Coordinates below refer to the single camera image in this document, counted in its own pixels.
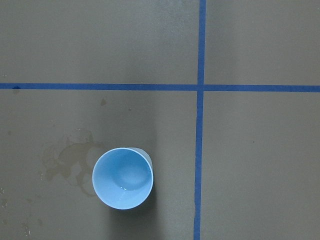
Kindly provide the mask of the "light blue plastic cup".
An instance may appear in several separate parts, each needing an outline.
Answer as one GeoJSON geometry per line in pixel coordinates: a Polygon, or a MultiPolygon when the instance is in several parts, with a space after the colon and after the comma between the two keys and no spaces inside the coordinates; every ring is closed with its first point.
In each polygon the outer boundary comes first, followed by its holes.
{"type": "Polygon", "coordinates": [[[98,198],[107,206],[116,210],[138,207],[153,189],[152,159],[137,147],[111,149],[95,163],[92,184],[98,198]]]}

